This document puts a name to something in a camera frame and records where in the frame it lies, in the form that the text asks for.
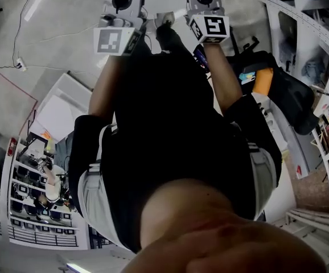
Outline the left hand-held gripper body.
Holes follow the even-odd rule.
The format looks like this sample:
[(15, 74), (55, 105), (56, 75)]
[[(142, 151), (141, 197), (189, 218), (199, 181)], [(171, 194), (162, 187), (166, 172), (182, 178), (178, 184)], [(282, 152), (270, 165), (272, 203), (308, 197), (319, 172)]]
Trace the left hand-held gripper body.
[(103, 14), (93, 30), (96, 54), (130, 56), (138, 44), (147, 19), (124, 14)]

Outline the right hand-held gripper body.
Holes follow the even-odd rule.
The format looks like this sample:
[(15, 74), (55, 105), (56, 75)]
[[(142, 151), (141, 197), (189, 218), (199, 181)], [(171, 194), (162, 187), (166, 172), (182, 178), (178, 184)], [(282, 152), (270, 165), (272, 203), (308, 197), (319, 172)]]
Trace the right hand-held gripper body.
[(229, 18), (219, 1), (209, 5), (189, 4), (188, 26), (199, 43), (221, 43), (229, 38)]

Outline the person's right forearm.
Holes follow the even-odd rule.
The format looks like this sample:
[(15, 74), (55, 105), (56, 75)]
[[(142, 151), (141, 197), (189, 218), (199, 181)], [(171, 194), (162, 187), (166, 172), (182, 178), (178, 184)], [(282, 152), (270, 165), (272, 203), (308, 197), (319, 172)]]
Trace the person's right forearm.
[(242, 97), (241, 86), (219, 44), (205, 44), (204, 52), (222, 115)]

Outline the person's left forearm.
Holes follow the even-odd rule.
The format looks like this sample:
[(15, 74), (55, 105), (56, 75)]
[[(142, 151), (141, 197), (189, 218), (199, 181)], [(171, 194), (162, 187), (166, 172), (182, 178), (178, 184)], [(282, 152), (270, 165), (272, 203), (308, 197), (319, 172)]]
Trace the person's left forearm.
[(109, 56), (93, 89), (88, 114), (111, 123), (120, 79), (124, 73), (126, 57)]

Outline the person's pale shoe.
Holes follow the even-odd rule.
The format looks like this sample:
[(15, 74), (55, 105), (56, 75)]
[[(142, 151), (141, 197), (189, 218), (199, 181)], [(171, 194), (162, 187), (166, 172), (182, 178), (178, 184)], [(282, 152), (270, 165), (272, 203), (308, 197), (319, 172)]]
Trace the person's pale shoe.
[(175, 15), (174, 12), (167, 12), (167, 13), (158, 13), (157, 17), (154, 19), (154, 24), (156, 28), (160, 26), (172, 26), (175, 22)]

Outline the person's black trouser leg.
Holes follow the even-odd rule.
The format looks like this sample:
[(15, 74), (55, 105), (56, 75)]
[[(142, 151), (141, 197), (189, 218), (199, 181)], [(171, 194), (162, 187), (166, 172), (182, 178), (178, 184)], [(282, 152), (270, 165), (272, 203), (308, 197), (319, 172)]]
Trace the person's black trouser leg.
[(162, 51), (178, 56), (190, 55), (180, 36), (172, 29), (170, 24), (163, 24), (157, 28), (156, 39)]

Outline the light blue soft item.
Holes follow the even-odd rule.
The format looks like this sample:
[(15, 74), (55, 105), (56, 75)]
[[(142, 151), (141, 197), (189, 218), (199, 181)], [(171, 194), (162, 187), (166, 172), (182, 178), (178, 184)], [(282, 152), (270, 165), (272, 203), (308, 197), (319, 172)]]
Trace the light blue soft item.
[(240, 79), (241, 85), (245, 85), (256, 79), (256, 72), (241, 73), (239, 75), (239, 79)]

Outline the orange cushion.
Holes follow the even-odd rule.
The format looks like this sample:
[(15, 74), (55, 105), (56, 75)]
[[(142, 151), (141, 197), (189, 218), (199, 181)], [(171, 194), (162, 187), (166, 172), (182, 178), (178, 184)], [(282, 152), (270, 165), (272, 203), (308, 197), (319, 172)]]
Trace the orange cushion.
[(265, 68), (256, 72), (253, 93), (268, 96), (273, 79), (273, 68)]

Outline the white metal shelf rack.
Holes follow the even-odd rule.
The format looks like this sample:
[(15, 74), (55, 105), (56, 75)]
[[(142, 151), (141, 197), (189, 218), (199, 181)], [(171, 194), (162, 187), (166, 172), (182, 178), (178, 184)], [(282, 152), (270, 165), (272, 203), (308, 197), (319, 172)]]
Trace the white metal shelf rack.
[[(303, 79), (303, 66), (316, 57), (318, 51), (325, 52), (329, 56), (329, 30), (301, 10), (281, 0), (259, 1), (267, 5), (270, 16), (277, 16), (278, 12), (283, 12), (297, 21), (297, 50), (292, 75), (297, 79)], [(323, 92), (314, 109), (314, 114), (318, 117), (329, 109), (329, 77)]]

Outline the white table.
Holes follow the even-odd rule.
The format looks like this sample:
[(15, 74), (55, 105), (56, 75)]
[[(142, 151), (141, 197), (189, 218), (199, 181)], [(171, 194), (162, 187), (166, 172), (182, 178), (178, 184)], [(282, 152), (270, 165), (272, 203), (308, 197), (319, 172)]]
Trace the white table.
[(39, 105), (29, 132), (48, 131), (55, 143), (73, 130), (77, 117), (88, 112), (92, 92), (67, 73), (61, 75)]

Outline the black office chair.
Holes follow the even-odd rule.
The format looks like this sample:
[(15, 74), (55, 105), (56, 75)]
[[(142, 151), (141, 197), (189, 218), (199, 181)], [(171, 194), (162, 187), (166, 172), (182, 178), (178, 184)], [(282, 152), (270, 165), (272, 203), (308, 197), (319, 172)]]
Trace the black office chair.
[[(241, 73), (273, 68), (272, 84), (267, 97), (277, 105), (297, 134), (307, 135), (311, 133), (319, 122), (319, 118), (312, 111), (315, 99), (314, 92), (309, 86), (279, 67), (271, 53), (266, 51), (254, 52), (253, 49), (259, 44), (259, 41), (255, 36), (252, 37), (252, 40), (253, 44), (240, 52), (236, 39), (231, 34), (235, 55), (229, 56), (228, 60), (236, 76)], [(254, 83), (255, 80), (241, 85), (242, 92), (244, 94), (253, 93)]]

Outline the person's torso in black shirt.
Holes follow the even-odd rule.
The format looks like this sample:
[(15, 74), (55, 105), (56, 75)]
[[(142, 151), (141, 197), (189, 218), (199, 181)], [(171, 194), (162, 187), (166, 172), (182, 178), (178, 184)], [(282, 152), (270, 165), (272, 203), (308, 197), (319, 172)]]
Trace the person's torso in black shirt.
[(244, 95), (224, 115), (189, 54), (134, 55), (122, 68), (116, 126), (75, 121), (68, 163), (75, 207), (92, 228), (134, 253), (141, 214), (156, 189), (194, 179), (255, 220), (281, 174), (281, 152), (260, 108)]

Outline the grey cabinet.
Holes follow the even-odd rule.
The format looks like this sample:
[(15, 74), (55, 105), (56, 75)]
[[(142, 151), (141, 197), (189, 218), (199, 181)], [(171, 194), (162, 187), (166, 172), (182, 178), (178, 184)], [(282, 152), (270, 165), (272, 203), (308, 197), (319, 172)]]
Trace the grey cabinet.
[(311, 143), (314, 140), (312, 133), (297, 134), (281, 110), (271, 100), (268, 101), (266, 112), (265, 119), (268, 127), (282, 154), (288, 154), (291, 157), (296, 177), (298, 179), (308, 177), (317, 169), (321, 161), (317, 146)]

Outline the red canister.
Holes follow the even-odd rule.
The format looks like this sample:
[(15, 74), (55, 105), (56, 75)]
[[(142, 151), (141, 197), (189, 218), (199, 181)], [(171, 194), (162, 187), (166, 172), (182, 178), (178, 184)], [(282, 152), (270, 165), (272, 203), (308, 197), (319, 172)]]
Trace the red canister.
[(7, 149), (7, 156), (13, 156), (16, 146), (17, 140), (15, 138), (11, 138)]

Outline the white shelf with black bins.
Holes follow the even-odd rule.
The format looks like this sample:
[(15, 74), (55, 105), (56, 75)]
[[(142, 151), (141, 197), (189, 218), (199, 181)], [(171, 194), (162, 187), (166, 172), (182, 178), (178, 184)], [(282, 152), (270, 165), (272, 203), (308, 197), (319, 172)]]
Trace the white shelf with black bins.
[(73, 206), (68, 182), (62, 180), (61, 200), (50, 210), (34, 204), (45, 192), (47, 181), (38, 168), (40, 159), (53, 156), (46, 153), (46, 144), (40, 140), (27, 143), (16, 138), (13, 156), (5, 156), (2, 170), (0, 205), (0, 236), (10, 242), (51, 250), (79, 250), (87, 248), (85, 221)]

